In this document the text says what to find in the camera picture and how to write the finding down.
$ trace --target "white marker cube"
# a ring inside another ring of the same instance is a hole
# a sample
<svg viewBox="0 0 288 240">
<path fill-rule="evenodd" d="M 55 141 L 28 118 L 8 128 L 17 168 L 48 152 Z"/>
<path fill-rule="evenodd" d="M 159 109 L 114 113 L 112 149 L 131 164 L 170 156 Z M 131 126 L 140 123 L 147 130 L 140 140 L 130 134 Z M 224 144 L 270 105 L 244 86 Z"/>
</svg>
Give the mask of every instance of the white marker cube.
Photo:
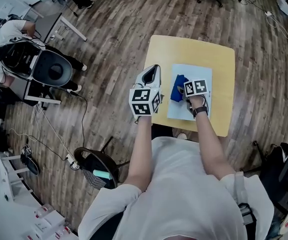
<svg viewBox="0 0 288 240">
<path fill-rule="evenodd" d="M 128 102 L 135 117 L 151 116 L 161 103 L 160 88 L 130 89 Z"/>
<path fill-rule="evenodd" d="M 206 79 L 196 79 L 184 83 L 186 97 L 208 93 Z"/>
</svg>

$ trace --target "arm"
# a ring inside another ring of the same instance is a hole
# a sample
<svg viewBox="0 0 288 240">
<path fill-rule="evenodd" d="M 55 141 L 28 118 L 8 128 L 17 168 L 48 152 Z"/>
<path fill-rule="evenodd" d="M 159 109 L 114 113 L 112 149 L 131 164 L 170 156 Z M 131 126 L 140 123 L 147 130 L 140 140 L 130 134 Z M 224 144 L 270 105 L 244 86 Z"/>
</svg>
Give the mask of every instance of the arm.
<svg viewBox="0 0 288 240">
<path fill-rule="evenodd" d="M 35 23 L 26 21 L 24 27 L 21 29 L 21 31 L 27 32 L 27 35 L 29 37 L 33 37 L 35 33 Z"/>
<path fill-rule="evenodd" d="M 2 81 L 0 81 L 0 83 L 4 85 L 5 87 L 10 87 L 14 79 L 15 79 L 14 77 L 5 74 L 2 78 Z"/>
<path fill-rule="evenodd" d="M 192 103 L 193 109 L 203 105 L 203 98 L 199 96 L 190 97 L 189 100 Z M 206 173 L 214 175 L 219 180 L 228 174 L 234 174 L 235 171 L 225 157 L 223 148 L 210 124 L 206 112 L 198 113 L 195 120 L 198 129 L 200 154 Z"/>
<path fill-rule="evenodd" d="M 144 192 L 151 180 L 152 141 L 151 117 L 141 116 L 138 120 L 138 132 L 135 139 L 128 176 L 124 184 L 131 184 Z"/>
</svg>

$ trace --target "blue cloth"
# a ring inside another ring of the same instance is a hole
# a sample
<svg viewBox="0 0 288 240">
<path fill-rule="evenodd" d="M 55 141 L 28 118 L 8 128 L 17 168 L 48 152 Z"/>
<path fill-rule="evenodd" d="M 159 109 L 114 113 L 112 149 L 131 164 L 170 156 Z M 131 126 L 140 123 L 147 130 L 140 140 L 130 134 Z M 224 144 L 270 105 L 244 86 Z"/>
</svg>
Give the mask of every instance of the blue cloth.
<svg viewBox="0 0 288 240">
<path fill-rule="evenodd" d="M 172 101 L 180 102 L 183 99 L 183 95 L 178 91 L 177 87 L 184 88 L 184 83 L 189 81 L 183 74 L 178 74 L 173 86 L 172 93 L 170 94 L 170 99 Z"/>
</svg>

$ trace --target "whiteboard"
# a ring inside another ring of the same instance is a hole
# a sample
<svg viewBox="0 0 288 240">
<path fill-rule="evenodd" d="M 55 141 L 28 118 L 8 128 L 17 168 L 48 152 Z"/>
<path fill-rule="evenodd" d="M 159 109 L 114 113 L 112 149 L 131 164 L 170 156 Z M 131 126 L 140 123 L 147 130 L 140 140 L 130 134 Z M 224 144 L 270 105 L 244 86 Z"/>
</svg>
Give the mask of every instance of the whiteboard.
<svg viewBox="0 0 288 240">
<path fill-rule="evenodd" d="M 198 80 L 198 79 L 206 80 L 209 92 L 205 96 L 209 109 L 208 117 L 210 118 L 211 104 L 212 104 L 212 79 L 213 79 L 212 69 L 195 65 L 173 64 L 172 78 L 170 81 L 170 93 L 172 93 L 177 75 L 184 75 L 188 80 Z M 168 102 L 167 118 L 189 120 L 189 121 L 195 120 L 193 115 L 187 109 L 187 102 L 185 102 L 184 100 L 176 102 L 171 99 L 169 99 Z"/>
</svg>

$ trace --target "black shoe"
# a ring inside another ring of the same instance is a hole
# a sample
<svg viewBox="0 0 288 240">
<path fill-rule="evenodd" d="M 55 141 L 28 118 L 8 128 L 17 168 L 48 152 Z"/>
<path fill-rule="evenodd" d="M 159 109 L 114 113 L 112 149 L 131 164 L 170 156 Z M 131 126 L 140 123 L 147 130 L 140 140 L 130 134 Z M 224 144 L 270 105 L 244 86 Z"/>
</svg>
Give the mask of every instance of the black shoe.
<svg viewBox="0 0 288 240">
<path fill-rule="evenodd" d="M 93 4 L 94 4 L 94 1 L 90 1 L 90 5 L 87 6 L 87 9 L 91 8 L 93 6 Z"/>
</svg>

